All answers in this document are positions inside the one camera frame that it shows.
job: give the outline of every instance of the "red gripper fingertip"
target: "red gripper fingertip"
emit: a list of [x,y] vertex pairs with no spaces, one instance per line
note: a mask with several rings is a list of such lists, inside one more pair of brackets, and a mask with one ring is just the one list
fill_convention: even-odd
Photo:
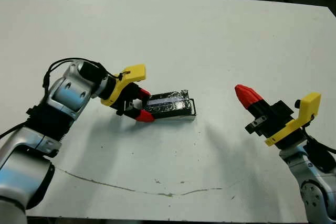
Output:
[[238,84],[235,87],[235,91],[239,101],[246,109],[253,103],[263,100],[263,98],[256,91],[241,84]]
[[153,115],[146,110],[141,110],[140,115],[135,119],[140,122],[148,122],[148,123],[153,122],[155,120]]

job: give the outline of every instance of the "black box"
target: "black box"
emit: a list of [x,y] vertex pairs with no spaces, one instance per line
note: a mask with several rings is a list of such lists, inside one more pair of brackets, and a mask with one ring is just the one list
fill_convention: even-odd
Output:
[[187,90],[154,94],[143,109],[150,112],[155,119],[175,117],[192,120],[196,116],[194,99],[189,98]]

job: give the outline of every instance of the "red cone tip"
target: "red cone tip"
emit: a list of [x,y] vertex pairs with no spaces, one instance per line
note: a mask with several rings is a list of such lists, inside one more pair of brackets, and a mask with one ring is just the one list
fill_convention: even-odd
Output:
[[256,91],[247,86],[238,84],[235,87],[235,90],[239,101],[246,109],[253,103],[263,100],[263,98]]

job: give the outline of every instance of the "black cable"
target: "black cable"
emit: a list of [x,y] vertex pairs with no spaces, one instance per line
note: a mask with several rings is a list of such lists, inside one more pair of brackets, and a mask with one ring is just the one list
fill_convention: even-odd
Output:
[[7,134],[9,134],[9,133],[11,133],[11,132],[13,132],[13,131],[15,131],[15,130],[17,130],[17,129],[22,128],[22,127],[25,125],[25,123],[26,123],[26,122],[20,123],[20,124],[14,126],[13,128],[9,129],[8,131],[2,133],[2,134],[0,135],[0,139],[2,139],[5,135],[7,135]]
[[306,131],[306,127],[302,127],[302,131],[303,131],[304,135],[306,136],[308,142],[310,142],[312,144],[315,144],[315,145],[319,146],[320,148],[325,149],[328,152],[336,154],[336,150],[335,149],[330,148],[330,147],[328,147],[328,146],[326,146],[326,145],[318,142],[315,138],[313,138],[310,135],[308,135],[308,133]]

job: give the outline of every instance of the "crack on table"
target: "crack on table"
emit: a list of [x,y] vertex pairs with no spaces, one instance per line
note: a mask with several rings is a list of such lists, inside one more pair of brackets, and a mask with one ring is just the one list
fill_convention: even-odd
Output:
[[62,172],[64,172],[65,174],[68,174],[71,177],[74,177],[74,178],[77,178],[77,179],[80,179],[80,180],[91,182],[91,183],[94,183],[94,184],[97,184],[97,185],[113,187],[115,189],[131,191],[133,193],[139,193],[139,194],[150,194],[150,195],[158,195],[158,196],[164,196],[164,197],[174,197],[174,196],[185,196],[185,195],[188,195],[188,194],[199,193],[199,192],[202,192],[202,191],[222,190],[222,188],[216,187],[216,188],[206,188],[206,189],[198,189],[198,190],[188,191],[188,192],[183,193],[183,194],[150,193],[150,192],[147,192],[147,191],[139,191],[139,190],[134,190],[134,189],[127,188],[127,187],[116,186],[116,185],[112,185],[112,184],[107,184],[107,183],[99,182],[99,181],[96,181],[94,179],[89,179],[89,178],[84,178],[84,177],[78,176],[76,174],[73,174],[73,173],[70,173],[70,172],[68,172],[66,170],[63,170],[63,169],[61,169],[59,167],[55,167],[55,168],[58,169],[58,170],[60,170],[60,171],[62,171]]

